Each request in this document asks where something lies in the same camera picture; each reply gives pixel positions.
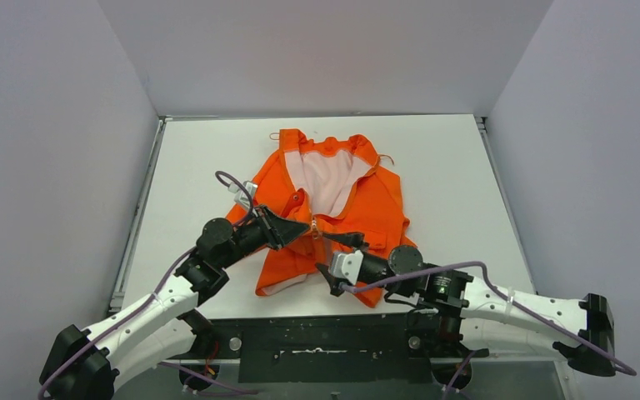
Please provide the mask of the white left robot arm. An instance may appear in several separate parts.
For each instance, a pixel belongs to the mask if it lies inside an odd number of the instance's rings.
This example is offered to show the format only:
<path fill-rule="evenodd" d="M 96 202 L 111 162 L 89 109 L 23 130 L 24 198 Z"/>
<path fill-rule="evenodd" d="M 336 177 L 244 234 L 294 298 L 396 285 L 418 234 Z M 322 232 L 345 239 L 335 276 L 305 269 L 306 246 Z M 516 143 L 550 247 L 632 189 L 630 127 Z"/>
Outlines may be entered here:
<path fill-rule="evenodd" d="M 282 249 L 309 229 L 263 205 L 238 227 L 223 217 L 208 221 L 196 245 L 150 294 L 100 322 L 83 329 L 71 325 L 56 336 L 38 398 L 110 399 L 130 379 L 174 355 L 207 353 L 213 332 L 197 308 L 228 282 L 226 269 L 259 249 Z"/>

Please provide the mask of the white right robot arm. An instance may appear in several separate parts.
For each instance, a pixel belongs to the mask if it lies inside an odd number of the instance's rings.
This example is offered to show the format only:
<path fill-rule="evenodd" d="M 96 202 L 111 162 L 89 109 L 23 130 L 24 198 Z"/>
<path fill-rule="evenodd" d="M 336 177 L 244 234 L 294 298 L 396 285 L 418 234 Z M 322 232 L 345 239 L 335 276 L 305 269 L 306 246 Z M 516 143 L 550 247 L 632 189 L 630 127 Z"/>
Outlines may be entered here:
<path fill-rule="evenodd" d="M 612 377 L 615 363 L 614 320 L 606 297 L 594 293 L 582 299 L 557 299 L 500 288 L 488 278 L 483 262 L 438 266 L 425 262 L 410 245 L 400 245 L 388 256 L 368 251 L 360 232 L 324 233 L 343 245 L 329 263 L 319 263 L 330 293 L 363 294 L 374 288 L 388 296 L 416 297 L 417 308 L 437 311 L 442 327 L 435 333 L 440 352 L 454 356 L 468 345 L 464 319 L 479 318 L 538 333 L 552 349 L 580 373 Z"/>

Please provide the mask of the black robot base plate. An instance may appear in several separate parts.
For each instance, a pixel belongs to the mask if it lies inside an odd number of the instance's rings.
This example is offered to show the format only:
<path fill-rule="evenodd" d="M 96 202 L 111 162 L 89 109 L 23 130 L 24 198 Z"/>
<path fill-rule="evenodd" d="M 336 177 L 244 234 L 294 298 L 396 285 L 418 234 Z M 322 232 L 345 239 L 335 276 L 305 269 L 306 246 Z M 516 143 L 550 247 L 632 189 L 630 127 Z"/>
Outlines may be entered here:
<path fill-rule="evenodd" d="M 236 363 L 240 383 L 430 383 L 496 351 L 446 328 L 432 312 L 216 319 L 173 360 Z"/>

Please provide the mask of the orange zip-up jacket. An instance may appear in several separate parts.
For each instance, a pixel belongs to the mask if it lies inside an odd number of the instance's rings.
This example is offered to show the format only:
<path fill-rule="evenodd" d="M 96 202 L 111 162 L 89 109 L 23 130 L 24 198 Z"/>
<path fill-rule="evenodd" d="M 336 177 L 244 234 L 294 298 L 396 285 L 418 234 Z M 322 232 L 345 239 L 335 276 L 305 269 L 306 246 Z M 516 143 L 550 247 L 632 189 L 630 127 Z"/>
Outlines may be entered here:
<path fill-rule="evenodd" d="M 278 149 L 252 179 L 257 184 L 253 200 L 310 230 L 290 246 L 267 253 L 256 295 L 271 296 L 305 281 L 317 272 L 317 263 L 342 250 L 324 240 L 324 233 L 363 233 L 368 251 L 381 258 L 411 244 L 401 179 L 381 161 L 361 134 L 317 142 L 296 128 L 280 131 Z"/>

